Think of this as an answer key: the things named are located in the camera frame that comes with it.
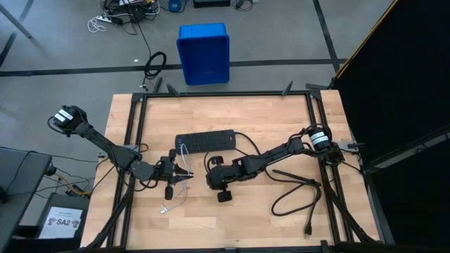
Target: black backdrop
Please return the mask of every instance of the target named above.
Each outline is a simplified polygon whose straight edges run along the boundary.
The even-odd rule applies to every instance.
[[[335,79],[365,164],[450,125],[449,10],[398,1]]]
[[[449,247],[449,150],[445,141],[374,173],[395,243]]]

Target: small white object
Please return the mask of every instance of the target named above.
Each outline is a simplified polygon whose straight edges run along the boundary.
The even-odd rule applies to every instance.
[[[61,114],[62,116],[66,117],[70,120],[73,119],[72,115],[70,115],[68,112],[64,111],[63,109],[59,110],[59,114]]]
[[[161,205],[161,207],[162,207],[162,210],[160,211],[161,214],[164,214],[165,212],[169,211],[167,207],[165,207],[164,205]]]
[[[59,119],[59,121],[61,121],[61,122],[64,122],[64,121],[65,121],[65,118],[64,118],[63,116],[59,115],[59,113],[56,113],[56,114],[55,114],[55,118],[56,118],[56,119]]]
[[[73,238],[82,222],[82,212],[80,209],[50,208],[39,239]]]

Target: table leg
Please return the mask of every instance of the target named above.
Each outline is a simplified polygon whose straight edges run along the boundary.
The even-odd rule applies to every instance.
[[[16,27],[17,29],[19,29],[28,39],[31,39],[31,34],[25,29],[25,27],[23,27],[22,24],[20,24],[20,22],[18,20],[16,20],[14,18],[13,15],[11,15],[11,13],[9,13],[8,10],[6,10],[6,8],[4,6],[2,6],[0,4],[0,13],[3,13],[5,15],[6,18],[9,19],[9,21],[11,21]]]

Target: black power strip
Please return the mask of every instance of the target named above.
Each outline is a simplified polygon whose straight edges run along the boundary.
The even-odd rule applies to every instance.
[[[236,148],[236,135],[233,130],[209,131],[194,134],[179,134],[175,136],[176,153],[181,154],[184,144],[189,153],[205,153]]]

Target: yellow wire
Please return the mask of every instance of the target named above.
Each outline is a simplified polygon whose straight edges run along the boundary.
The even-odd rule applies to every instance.
[[[372,33],[377,29],[378,25],[380,25],[380,23],[386,18],[387,14],[392,10],[392,8],[394,7],[394,5],[398,2],[399,0],[395,0],[392,2],[392,4],[389,6],[389,8],[387,9],[387,11],[385,12],[385,14],[383,14],[383,16],[381,16],[381,18],[379,19],[379,21],[372,27],[371,31],[367,34],[367,37],[363,40],[363,42],[361,43],[361,45],[359,45],[359,47],[355,50],[355,52],[353,52],[352,56],[350,56],[344,63],[344,65],[342,65],[342,67],[339,68],[339,70],[336,73],[336,79],[339,78],[342,73],[344,72],[345,69],[347,69],[347,66],[350,64],[350,61],[353,60],[353,58],[355,57],[355,55],[359,52],[359,50],[364,46],[364,44],[368,41],[368,38],[370,38],[372,36]]]
[[[64,182],[66,183],[66,186],[67,186],[68,188],[70,188],[70,190],[72,190],[74,193],[76,193],[76,194],[78,194],[78,195],[89,195],[89,194],[91,194],[91,192],[80,192],[80,191],[78,191],[77,189],[73,188],[73,187],[71,186],[72,183],[70,183],[67,179],[65,179],[64,176],[61,176],[61,175],[58,174],[58,173],[56,174],[56,176],[57,176],[58,178],[60,178],[62,181],[64,181]]]

